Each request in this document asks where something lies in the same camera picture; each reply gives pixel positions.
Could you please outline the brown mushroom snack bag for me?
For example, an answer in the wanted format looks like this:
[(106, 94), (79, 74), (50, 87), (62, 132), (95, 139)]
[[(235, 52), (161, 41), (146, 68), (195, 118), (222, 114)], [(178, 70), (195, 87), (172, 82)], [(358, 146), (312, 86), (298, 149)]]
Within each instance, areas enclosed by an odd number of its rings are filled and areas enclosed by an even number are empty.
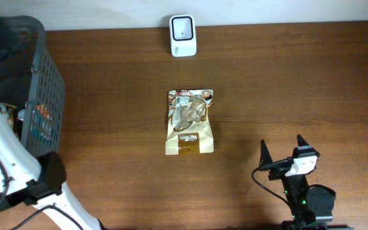
[(181, 89), (168, 92), (166, 155), (214, 152), (208, 109), (211, 89)]

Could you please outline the orange small tissue box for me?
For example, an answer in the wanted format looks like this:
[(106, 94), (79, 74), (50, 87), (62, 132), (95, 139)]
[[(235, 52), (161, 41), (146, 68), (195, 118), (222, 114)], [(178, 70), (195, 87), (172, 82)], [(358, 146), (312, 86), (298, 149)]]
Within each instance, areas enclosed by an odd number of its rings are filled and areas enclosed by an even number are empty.
[(44, 104), (37, 105), (36, 110), (41, 114), (43, 119), (46, 119), (47, 121), (52, 120), (50, 110), (48, 109), (48, 107), (46, 105), (44, 105)]

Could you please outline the red black snack packet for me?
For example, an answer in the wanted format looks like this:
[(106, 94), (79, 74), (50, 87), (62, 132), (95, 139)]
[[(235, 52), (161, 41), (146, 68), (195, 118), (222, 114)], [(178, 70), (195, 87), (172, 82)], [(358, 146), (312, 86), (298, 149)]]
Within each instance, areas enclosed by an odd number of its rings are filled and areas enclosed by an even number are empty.
[(18, 140), (21, 139), (23, 127), (23, 121), (19, 118), (19, 111), (19, 108), (14, 105), (0, 102), (0, 114)]

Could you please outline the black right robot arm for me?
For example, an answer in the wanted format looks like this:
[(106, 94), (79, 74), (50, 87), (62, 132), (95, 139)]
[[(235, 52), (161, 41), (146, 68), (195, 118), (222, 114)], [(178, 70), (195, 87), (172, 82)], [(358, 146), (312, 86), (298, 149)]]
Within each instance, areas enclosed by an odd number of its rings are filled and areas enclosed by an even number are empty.
[[(333, 220), (332, 210), (336, 192), (319, 184), (308, 184), (306, 176), (316, 170), (320, 154), (300, 134), (296, 136), (297, 147), (293, 154), (282, 160), (274, 161), (264, 140), (260, 142), (259, 165), (251, 173), (252, 180), (263, 190), (286, 203), (292, 220), (285, 220), (282, 229), (349, 229), (349, 226), (330, 226)], [(268, 172), (270, 181), (280, 180), (284, 197), (276, 194), (256, 180), (256, 172)]]

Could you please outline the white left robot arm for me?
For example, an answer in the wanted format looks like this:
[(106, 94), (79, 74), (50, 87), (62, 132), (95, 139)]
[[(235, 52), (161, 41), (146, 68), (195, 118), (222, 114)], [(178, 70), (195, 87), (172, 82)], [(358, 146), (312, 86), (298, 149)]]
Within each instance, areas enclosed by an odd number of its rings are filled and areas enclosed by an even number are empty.
[(20, 203), (46, 214), (61, 229), (103, 229), (72, 194), (60, 156), (33, 157), (0, 113), (0, 211)]

